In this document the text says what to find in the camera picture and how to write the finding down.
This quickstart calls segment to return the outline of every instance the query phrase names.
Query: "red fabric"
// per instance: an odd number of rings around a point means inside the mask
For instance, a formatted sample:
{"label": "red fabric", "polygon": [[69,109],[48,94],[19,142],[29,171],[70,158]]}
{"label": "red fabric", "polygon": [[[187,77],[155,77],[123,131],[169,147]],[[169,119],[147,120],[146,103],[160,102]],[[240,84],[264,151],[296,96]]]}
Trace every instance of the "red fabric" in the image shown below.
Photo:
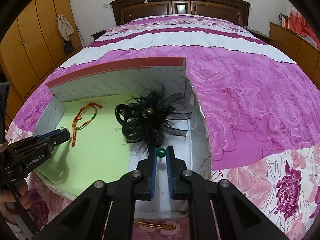
{"label": "red fabric", "polygon": [[291,11],[289,22],[290,30],[301,36],[309,36],[313,38],[313,40],[316,42],[318,46],[318,49],[320,49],[319,39],[313,32],[312,28],[310,27],[306,19],[296,9]]}

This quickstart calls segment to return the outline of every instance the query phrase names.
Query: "bedside table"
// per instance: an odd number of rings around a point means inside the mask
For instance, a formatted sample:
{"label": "bedside table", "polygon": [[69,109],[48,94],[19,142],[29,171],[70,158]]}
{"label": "bedside table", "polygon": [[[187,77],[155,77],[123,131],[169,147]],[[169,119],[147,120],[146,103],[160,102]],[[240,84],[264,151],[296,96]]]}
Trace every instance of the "bedside table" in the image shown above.
{"label": "bedside table", "polygon": [[249,31],[253,36],[255,36],[256,38],[258,38],[259,40],[264,41],[265,43],[269,44],[271,43],[271,41],[273,41],[273,39],[270,39],[268,36],[264,35],[261,32],[258,32],[256,30],[251,29],[250,27],[244,27],[247,31]]}
{"label": "bedside table", "polygon": [[94,33],[92,35],[90,35],[94,40],[96,40],[97,38],[100,38],[103,34],[106,33],[106,30],[102,30],[102,31],[99,31],[97,33]]}

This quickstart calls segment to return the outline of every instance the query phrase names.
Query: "green bead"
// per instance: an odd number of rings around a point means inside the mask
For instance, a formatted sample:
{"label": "green bead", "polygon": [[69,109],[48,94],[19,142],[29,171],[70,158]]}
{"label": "green bead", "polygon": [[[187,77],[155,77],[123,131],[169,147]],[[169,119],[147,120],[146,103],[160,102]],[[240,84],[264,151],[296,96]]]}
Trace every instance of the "green bead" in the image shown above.
{"label": "green bead", "polygon": [[163,148],[157,149],[157,156],[163,158],[167,155],[167,151]]}

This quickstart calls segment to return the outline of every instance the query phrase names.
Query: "bracelet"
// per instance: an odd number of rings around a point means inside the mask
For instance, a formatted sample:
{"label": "bracelet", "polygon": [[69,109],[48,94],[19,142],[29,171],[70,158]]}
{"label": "bracelet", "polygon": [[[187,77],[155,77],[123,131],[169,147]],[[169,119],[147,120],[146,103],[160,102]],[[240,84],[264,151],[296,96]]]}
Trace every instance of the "bracelet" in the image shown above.
{"label": "bracelet", "polygon": [[[94,114],[93,114],[93,117],[91,117],[91,119],[89,119],[88,121],[84,122],[84,124],[82,124],[81,126],[77,127],[76,124],[79,120],[82,119],[82,112],[88,108],[89,106],[93,107],[94,108]],[[97,106],[99,108],[102,108],[102,106],[96,104],[96,103],[89,103],[87,105],[85,105],[84,107],[82,107],[79,111],[79,113],[76,115],[76,117],[73,119],[73,122],[72,122],[72,144],[71,146],[74,147],[75,144],[76,144],[76,137],[77,137],[77,130],[82,130],[84,127],[86,127],[97,115],[98,113],[98,109],[97,109]]]}

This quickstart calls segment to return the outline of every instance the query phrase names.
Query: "bed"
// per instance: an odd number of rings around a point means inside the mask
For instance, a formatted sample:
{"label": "bed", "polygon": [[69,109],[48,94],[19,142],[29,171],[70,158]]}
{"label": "bed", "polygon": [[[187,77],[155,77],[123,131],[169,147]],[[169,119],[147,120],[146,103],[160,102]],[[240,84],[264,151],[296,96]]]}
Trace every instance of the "bed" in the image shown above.
{"label": "bed", "polygon": [[[186,75],[206,119],[211,147],[204,160],[211,167],[207,179],[230,180],[289,239],[300,240],[320,212],[320,92],[293,60],[242,27],[247,25],[250,4],[241,0],[111,4],[118,26],[39,86],[14,118],[7,139],[33,134],[52,100],[46,85],[50,81],[115,60],[184,57]],[[39,227],[72,201],[34,173],[29,187]],[[170,221],[179,225],[174,232],[135,225],[133,237],[188,239],[188,218]]]}

